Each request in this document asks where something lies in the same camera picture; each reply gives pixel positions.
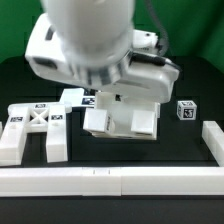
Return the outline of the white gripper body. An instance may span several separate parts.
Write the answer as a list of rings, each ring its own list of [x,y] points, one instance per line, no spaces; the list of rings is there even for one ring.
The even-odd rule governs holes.
[[[136,30],[129,20],[115,25],[91,16],[42,14],[25,57],[44,79],[115,95],[167,103],[179,68],[167,58],[133,48]]]

